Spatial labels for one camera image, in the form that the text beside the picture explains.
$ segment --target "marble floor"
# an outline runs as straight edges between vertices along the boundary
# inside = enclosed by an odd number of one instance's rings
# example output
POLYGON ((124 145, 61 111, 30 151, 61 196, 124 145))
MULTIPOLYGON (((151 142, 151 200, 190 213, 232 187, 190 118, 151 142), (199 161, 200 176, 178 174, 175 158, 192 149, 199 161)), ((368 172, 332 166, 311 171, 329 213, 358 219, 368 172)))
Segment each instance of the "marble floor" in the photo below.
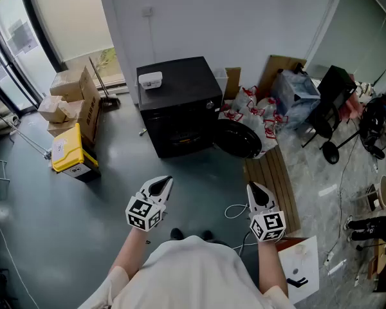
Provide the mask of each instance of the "marble floor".
MULTIPOLYGON (((373 293, 374 283, 367 280, 367 263, 372 257, 373 248, 365 248, 359 252, 355 247, 363 245, 364 242, 348 243, 348 233, 343 229, 338 240, 338 233, 340 199, 342 223, 348 215, 353 215, 356 219, 386 215, 386 211, 382 210, 370 214, 364 200, 355 200, 357 196, 365 193, 370 184, 378 183, 380 177, 386 175, 386 157, 383 160, 375 159, 363 148, 360 139, 356 143, 356 140, 352 139, 340 148, 339 162, 331 165, 319 149, 325 142, 323 138, 316 136, 304 149, 301 148, 301 144, 306 143, 311 136, 306 131, 306 127, 301 127, 298 131, 284 130, 278 136, 302 224, 298 234, 304 237, 316 235, 318 241, 320 290, 297 303, 296 307, 383 308, 386 293, 373 293), (323 262, 335 243, 335 256, 329 266, 325 267, 323 262), (341 262, 341 267, 329 275, 329 271, 341 262), (354 280, 357 275, 359 284, 355 287, 354 280)), ((352 120, 348 124, 342 122, 335 131, 332 142, 338 145, 355 131, 352 120)))
MULTIPOLYGON (((168 240, 173 227, 186 236, 210 229, 232 247, 240 245, 248 231, 245 215, 228 220, 223 214, 229 205, 247 202, 243 161, 215 148, 159 159, 149 134, 138 136, 143 120, 130 96, 120 95, 120 100, 120 109, 100 118, 96 153, 102 177, 89 184, 52 172, 47 161, 18 135, 14 144, 8 138, 0 141, 0 158, 8 161, 6 174, 11 179, 0 186, 0 226, 24 283, 41 308, 77 308, 100 285, 130 230, 124 218, 129 198, 144 181, 157 175, 172 175, 174 186, 169 214, 149 234, 146 257, 168 240)), ((38 113, 32 113, 23 117, 20 129, 49 147, 53 138, 46 126, 38 113)), ((353 131, 352 122, 341 123, 335 143, 353 131)), ((300 147, 307 137, 302 128, 298 133, 282 131, 279 145, 302 223, 296 236, 317 236, 322 264, 338 239, 338 187, 354 140, 341 148, 339 163, 330 165, 319 150, 322 138, 305 149, 300 147), (335 189, 321 195, 327 188, 335 189)), ((349 214, 368 216, 366 205, 352 199, 383 174, 386 158, 375 160, 357 141, 343 176, 343 221, 349 214)), ((347 243, 346 237, 342 231, 328 269, 344 264, 331 276, 321 266, 320 290, 297 308, 383 308, 386 294, 372 293, 373 284, 365 277, 371 251, 356 251, 356 244, 347 243), (354 287, 357 273, 359 285, 354 287)), ((243 261, 250 275, 257 275, 257 247, 246 247, 243 261)), ((0 262, 10 269, 9 291, 18 298, 15 307, 33 308, 1 235, 0 262)))

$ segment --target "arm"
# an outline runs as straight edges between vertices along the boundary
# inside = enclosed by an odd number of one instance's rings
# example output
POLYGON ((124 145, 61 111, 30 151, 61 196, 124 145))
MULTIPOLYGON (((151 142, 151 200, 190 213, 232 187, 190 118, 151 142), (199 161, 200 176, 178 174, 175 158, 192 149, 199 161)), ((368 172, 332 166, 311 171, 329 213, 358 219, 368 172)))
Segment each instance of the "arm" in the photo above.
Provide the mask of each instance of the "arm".
POLYGON ((129 279, 139 271, 143 263, 143 255, 146 249, 147 232, 132 228, 122 249, 119 251, 109 273, 115 266, 122 267, 129 279))
POLYGON ((286 296, 288 295, 288 282, 284 276, 274 242, 265 241, 258 244, 259 249, 259 290, 266 293, 271 287, 279 286, 286 296))

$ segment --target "washing machine door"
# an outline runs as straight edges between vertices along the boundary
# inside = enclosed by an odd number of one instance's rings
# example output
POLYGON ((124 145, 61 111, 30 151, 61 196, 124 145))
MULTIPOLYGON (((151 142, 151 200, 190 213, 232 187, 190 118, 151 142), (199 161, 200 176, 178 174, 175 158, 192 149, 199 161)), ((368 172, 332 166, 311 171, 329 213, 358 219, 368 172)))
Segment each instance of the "washing machine door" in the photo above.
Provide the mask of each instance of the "washing machine door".
POLYGON ((262 151, 260 138, 249 127, 229 119, 216 122, 214 143, 240 158, 255 158, 262 151))

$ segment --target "yellow container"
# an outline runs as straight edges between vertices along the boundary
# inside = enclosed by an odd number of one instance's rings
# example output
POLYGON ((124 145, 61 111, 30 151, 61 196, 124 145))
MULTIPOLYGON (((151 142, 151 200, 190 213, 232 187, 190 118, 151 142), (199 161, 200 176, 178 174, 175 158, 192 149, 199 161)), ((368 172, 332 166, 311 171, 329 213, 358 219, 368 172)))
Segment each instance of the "yellow container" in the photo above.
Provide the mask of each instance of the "yellow container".
POLYGON ((51 164, 58 173, 63 172, 80 181, 90 182, 100 176, 95 158, 83 148, 79 124, 53 140, 51 164))

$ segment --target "white shirt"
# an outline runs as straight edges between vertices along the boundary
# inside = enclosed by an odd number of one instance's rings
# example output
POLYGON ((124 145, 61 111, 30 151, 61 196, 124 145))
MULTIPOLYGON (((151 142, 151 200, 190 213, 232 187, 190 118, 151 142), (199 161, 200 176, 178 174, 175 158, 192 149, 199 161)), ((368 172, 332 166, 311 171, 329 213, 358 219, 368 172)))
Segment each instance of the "white shirt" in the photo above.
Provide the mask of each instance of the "white shirt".
POLYGON ((278 287, 264 295, 234 250, 191 236, 161 244, 129 281, 114 267, 79 309, 294 309, 278 287))

